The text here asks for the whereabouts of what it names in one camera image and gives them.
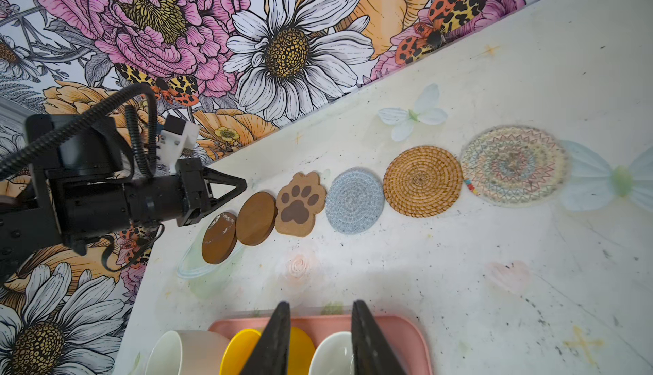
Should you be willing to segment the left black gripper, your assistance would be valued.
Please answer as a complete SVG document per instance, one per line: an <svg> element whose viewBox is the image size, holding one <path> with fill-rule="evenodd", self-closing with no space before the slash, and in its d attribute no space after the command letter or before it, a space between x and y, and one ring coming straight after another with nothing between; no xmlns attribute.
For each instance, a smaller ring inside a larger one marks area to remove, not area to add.
<svg viewBox="0 0 653 375"><path fill-rule="evenodd" d="M102 235L175 220L194 225L248 189L245 179L180 159L155 176L141 143L130 144L110 117L27 119L28 145L1 164L6 178L29 167L31 182L1 201L1 253L30 255L64 245L85 254Z"/></svg>

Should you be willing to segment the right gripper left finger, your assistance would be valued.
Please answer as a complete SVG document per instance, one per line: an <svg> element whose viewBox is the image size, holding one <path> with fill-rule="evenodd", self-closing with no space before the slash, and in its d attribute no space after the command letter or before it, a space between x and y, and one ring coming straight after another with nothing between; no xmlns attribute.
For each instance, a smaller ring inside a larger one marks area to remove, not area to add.
<svg viewBox="0 0 653 375"><path fill-rule="evenodd" d="M260 340L249 356L241 375L273 374L288 372L291 340L291 312L289 303L282 301L275 308Z"/></svg>

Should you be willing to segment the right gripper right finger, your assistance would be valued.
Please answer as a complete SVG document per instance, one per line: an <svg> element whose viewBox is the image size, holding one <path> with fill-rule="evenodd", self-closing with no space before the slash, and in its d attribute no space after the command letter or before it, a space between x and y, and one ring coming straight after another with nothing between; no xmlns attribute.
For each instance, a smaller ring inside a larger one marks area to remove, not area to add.
<svg viewBox="0 0 653 375"><path fill-rule="evenodd" d="M351 339L356 375L406 374L372 312L362 300L353 303Z"/></svg>

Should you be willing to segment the glossy brown round coaster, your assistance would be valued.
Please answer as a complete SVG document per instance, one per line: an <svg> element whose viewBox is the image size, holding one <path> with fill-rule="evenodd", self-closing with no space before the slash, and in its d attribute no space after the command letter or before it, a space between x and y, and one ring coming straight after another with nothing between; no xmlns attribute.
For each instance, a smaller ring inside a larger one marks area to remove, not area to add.
<svg viewBox="0 0 653 375"><path fill-rule="evenodd" d="M221 264L236 246L236 215L221 213L213 219L202 238L202 258L208 264Z"/></svg>

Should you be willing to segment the matte brown round coaster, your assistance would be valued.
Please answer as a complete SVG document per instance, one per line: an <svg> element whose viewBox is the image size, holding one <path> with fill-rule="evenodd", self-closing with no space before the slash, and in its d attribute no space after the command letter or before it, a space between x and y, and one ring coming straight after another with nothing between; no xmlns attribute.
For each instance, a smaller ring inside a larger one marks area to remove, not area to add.
<svg viewBox="0 0 653 375"><path fill-rule="evenodd" d="M241 244L255 247L263 243L275 226L275 197L265 191L252 195L242 206L236 220L236 238Z"/></svg>

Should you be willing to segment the brown paw print coaster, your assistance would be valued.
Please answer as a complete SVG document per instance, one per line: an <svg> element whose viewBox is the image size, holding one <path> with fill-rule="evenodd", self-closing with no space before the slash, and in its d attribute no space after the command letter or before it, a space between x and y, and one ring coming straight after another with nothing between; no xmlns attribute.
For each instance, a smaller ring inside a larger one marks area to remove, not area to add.
<svg viewBox="0 0 653 375"><path fill-rule="evenodd" d="M317 172L294 174L277 195L275 230L282 235L307 237L316 215L325 208L326 191Z"/></svg>

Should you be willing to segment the grey woven round coaster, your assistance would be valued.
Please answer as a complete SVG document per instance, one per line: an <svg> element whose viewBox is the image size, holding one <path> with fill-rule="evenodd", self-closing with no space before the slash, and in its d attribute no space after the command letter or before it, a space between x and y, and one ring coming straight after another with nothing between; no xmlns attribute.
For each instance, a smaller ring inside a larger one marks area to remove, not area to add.
<svg viewBox="0 0 653 375"><path fill-rule="evenodd" d="M384 203L380 179L365 168L354 167L333 181L326 198L326 217L337 232L357 235L378 221Z"/></svg>

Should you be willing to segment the tan rattan round coaster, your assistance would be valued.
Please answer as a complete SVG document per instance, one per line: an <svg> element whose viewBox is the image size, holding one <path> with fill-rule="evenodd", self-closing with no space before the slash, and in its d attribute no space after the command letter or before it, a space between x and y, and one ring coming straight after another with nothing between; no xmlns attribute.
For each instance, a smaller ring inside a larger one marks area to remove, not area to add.
<svg viewBox="0 0 653 375"><path fill-rule="evenodd" d="M444 213L458 200L464 183L459 161L433 145L403 151L386 169L384 197L396 212L411 218Z"/></svg>

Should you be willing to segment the multicolour woven round coaster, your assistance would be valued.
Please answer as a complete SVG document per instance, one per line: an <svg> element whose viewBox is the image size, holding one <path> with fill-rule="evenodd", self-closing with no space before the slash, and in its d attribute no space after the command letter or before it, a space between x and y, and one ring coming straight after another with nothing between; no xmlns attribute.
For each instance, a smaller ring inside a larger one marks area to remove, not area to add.
<svg viewBox="0 0 653 375"><path fill-rule="evenodd" d="M505 208L530 207L553 198L571 172L571 160L554 135L523 125L478 134L458 160L468 189Z"/></svg>

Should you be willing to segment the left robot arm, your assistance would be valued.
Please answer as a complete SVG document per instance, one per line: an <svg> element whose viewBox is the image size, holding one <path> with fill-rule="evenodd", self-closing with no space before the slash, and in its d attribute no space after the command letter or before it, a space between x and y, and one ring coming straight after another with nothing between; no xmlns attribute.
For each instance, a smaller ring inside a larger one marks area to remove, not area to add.
<svg viewBox="0 0 653 375"><path fill-rule="evenodd" d="M173 175L115 179L122 160L136 155L105 117L73 130L72 115L27 119L33 138L1 161L1 176L30 169L16 198L1 197L1 280L8 281L40 249L64 245L83 255L88 245L132 227L157 230L164 221L195 225L241 195L245 179L204 167L198 158L176 162Z"/></svg>

